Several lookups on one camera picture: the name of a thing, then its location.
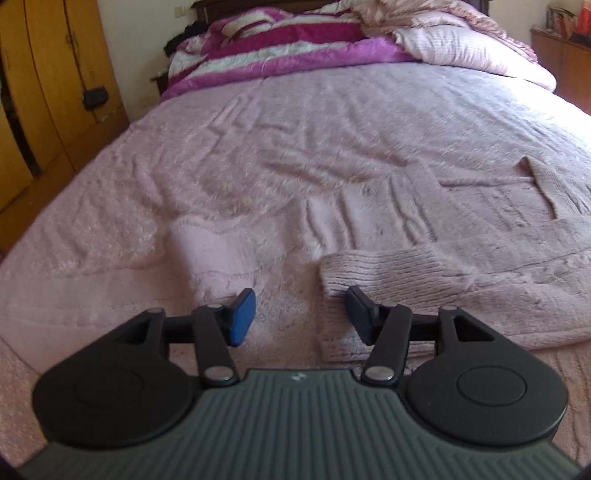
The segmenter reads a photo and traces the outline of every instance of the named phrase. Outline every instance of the headboard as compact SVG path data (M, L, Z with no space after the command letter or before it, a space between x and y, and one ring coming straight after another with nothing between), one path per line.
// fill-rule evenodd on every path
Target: headboard
M465 0L467 4L471 4L486 15L488 15L489 1ZM256 7L276 7L294 14L300 14L330 3L332 3L331 0L199 0L191 8L197 12L200 20L210 24L220 18Z

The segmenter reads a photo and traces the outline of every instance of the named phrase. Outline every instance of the wooden dresser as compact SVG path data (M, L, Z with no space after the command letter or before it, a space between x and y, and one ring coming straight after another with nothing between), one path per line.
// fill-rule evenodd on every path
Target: wooden dresser
M591 115L591 48L542 31L531 31L540 64L558 81L556 95Z
M0 249L129 125L96 0L0 0ZM88 90L108 101L90 108Z

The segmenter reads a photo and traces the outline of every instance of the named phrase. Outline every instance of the bed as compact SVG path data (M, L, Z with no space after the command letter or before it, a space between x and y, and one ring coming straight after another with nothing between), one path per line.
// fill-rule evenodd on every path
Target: bed
M260 6L199 4L211 23ZM555 442L591 460L591 117L510 75L339 65L175 90L39 216L0 265L11 462L44 443L39 373L138 312L252 287L242 372L354 365L368 350L342 315L351 284L420 313L457 303L533 350L569 388ZM190 349L172 355L195 371Z

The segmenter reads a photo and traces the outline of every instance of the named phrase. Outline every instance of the wooden wardrobe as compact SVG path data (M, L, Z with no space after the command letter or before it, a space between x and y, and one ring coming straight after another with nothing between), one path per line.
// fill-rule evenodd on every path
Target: wooden wardrobe
M0 0L0 249L128 126L96 0ZM108 101L83 103L101 88Z

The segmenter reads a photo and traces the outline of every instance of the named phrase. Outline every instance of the wall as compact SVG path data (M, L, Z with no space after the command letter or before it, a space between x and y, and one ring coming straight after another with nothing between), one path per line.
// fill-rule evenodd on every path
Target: wall
M494 0L491 16L514 38L529 43L530 28L545 24L549 0ZM582 0L554 0L578 12ZM115 77L129 118L137 120L158 105L150 77L167 65L165 43L180 33L191 17L174 17L183 0L98 0Z
M530 43L532 25L546 24L546 10L550 3L578 14L582 0L494 0L490 15L516 40Z
M187 0L98 0L105 39L125 110L130 120L158 105L150 77L167 66L162 48L181 33L191 17L175 18L174 7Z

